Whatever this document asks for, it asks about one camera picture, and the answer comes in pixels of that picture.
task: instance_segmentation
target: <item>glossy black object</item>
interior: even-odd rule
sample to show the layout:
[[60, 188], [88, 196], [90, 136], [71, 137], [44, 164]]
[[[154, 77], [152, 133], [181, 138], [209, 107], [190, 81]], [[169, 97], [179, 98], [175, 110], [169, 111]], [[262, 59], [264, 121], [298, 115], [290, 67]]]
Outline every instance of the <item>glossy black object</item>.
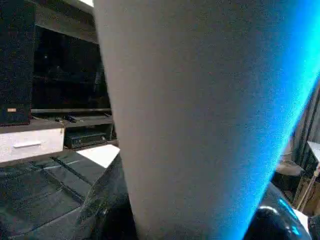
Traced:
[[272, 183], [261, 200], [244, 240], [311, 240], [290, 204]]
[[72, 240], [83, 238], [138, 240], [119, 154], [85, 198]]

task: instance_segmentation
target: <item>shelf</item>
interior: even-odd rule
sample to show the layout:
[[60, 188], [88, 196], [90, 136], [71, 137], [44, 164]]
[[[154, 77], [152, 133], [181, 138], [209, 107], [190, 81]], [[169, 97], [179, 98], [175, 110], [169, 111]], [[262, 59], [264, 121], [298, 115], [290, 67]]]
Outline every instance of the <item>shelf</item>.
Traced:
[[31, 109], [32, 114], [111, 112], [111, 108]]
[[64, 127], [67, 128], [78, 128], [78, 127], [86, 127], [86, 126], [96, 126], [96, 125], [103, 125], [103, 124], [112, 124], [112, 118], [105, 118], [105, 119], [90, 119], [90, 120], [78, 120], [77, 122], [69, 122], [64, 120], [62, 124]]
[[0, 134], [38, 131], [46, 129], [59, 129], [63, 127], [63, 124], [57, 121], [46, 119], [31, 119], [30, 124], [28, 125], [2, 126], [0, 127]]
[[59, 84], [59, 83], [66, 83], [66, 84], [81, 84], [81, 85], [94, 85], [93, 81], [81, 81], [81, 80], [68, 80], [63, 78], [56, 78], [56, 77], [48, 77], [48, 76], [33, 76], [33, 84], [37, 83], [44, 83], [44, 84]]
[[98, 119], [88, 119], [88, 120], [78, 120], [77, 122], [69, 122], [63, 120], [62, 122], [57, 122], [53, 119], [31, 119], [28, 125], [14, 125], [14, 126], [2, 126], [0, 127], [0, 134], [5, 133], [16, 133], [16, 132], [26, 132], [26, 131], [38, 131], [45, 129], [59, 129], [59, 128], [78, 128], [86, 126], [96, 126], [103, 124], [112, 124], [113, 120], [109, 118], [98, 118]]
[[67, 148], [66, 146], [64, 146], [62, 152], [63, 153], [77, 152], [77, 151], [80, 151], [80, 150], [92, 149], [92, 148], [96, 148], [96, 147], [100, 147], [100, 146], [105, 146], [105, 145], [108, 145], [108, 144], [114, 145], [116, 147], [118, 147], [118, 145], [119, 145], [118, 140], [115, 139], [115, 140], [107, 141], [107, 142], [104, 142], [104, 143], [94, 144], [94, 145], [90, 145], [90, 146], [83, 146], [83, 147], [78, 147], [78, 148]]

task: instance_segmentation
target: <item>white drawer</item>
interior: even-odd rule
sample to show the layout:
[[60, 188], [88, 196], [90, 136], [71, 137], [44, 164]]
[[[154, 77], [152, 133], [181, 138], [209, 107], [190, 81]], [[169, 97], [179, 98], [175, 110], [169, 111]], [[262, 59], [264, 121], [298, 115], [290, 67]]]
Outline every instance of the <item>white drawer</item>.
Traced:
[[60, 152], [64, 147], [63, 128], [0, 134], [0, 163]]

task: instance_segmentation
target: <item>curtain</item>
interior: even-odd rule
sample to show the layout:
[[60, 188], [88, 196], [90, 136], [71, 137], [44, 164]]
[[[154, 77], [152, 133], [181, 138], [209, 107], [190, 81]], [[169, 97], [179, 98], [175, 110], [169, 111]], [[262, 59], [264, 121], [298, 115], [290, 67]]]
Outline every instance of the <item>curtain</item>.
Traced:
[[320, 143], [320, 81], [313, 89], [309, 102], [293, 134], [293, 161], [306, 170], [312, 163], [308, 141]]

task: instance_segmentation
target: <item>blue led light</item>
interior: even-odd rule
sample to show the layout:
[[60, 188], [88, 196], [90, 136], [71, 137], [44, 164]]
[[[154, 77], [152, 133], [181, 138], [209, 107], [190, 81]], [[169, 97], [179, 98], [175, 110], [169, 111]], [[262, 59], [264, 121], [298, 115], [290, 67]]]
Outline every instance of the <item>blue led light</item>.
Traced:
[[[237, 198], [229, 197], [235, 202], [231, 209], [225, 209], [223, 217], [214, 216], [214, 220], [221, 219], [223, 226], [219, 231], [212, 230], [211, 239], [240, 240], [243, 238], [283, 149], [318, 80], [320, 1], [301, 0], [298, 4], [288, 2], [279, 3], [279, 5], [274, 2], [274, 5], [276, 6], [272, 6], [266, 14], [274, 16], [275, 19], [281, 15], [282, 22], [277, 23], [278, 25], [270, 23], [272, 29], [263, 28], [270, 31], [271, 38], [274, 39], [266, 40], [268, 39], [266, 32], [259, 38], [270, 45], [265, 48], [266, 52], [262, 53], [263, 57], [269, 61], [269, 66], [266, 66], [265, 70], [270, 74], [261, 72], [259, 66], [257, 70], [253, 70], [256, 71], [254, 74], [248, 73], [253, 81], [259, 82], [262, 90], [257, 89], [259, 92], [256, 95], [261, 94], [261, 96], [252, 96], [256, 101], [251, 105], [248, 104], [248, 112], [243, 114], [246, 115], [242, 122], [241, 120], [237, 122], [238, 133], [242, 134], [242, 131], [246, 131], [240, 148], [245, 159], [239, 151], [239, 155], [236, 155], [233, 160], [246, 162], [246, 165], [243, 168], [231, 166], [234, 167], [233, 173], [241, 172], [239, 175], [230, 176], [230, 182], [235, 184], [230, 187], [230, 194], [232, 195], [232, 191], [237, 192]], [[285, 202], [282, 205], [294, 218], [297, 218]], [[296, 228], [293, 231], [295, 234], [300, 234]]]
[[296, 226], [292, 226], [292, 232], [293, 232], [295, 235], [297, 235], [297, 236], [300, 235], [300, 232], [298, 231], [298, 229], [297, 229]]
[[292, 208], [283, 199], [280, 198], [279, 199], [279, 203], [282, 204], [295, 219], [298, 219], [298, 217], [296, 216], [295, 212], [292, 210]]

